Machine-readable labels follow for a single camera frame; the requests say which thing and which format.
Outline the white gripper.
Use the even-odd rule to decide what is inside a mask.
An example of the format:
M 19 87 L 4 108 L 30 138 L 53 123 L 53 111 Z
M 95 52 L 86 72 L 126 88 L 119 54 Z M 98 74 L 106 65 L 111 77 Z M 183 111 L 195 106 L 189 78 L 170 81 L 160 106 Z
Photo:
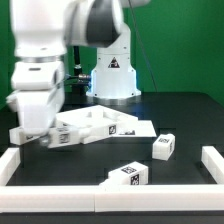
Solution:
M 26 135 L 43 136 L 49 132 L 64 103 L 64 74 L 61 61 L 15 64 L 13 92 L 6 102 L 18 114 Z

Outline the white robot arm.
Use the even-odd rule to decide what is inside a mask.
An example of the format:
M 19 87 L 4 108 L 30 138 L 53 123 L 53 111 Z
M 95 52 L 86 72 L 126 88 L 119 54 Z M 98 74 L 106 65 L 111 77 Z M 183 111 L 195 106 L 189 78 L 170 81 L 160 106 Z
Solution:
M 151 0 L 10 0 L 15 63 L 7 104 L 28 136 L 49 132 L 64 103 L 69 46 L 108 47 L 122 32 L 123 10 Z

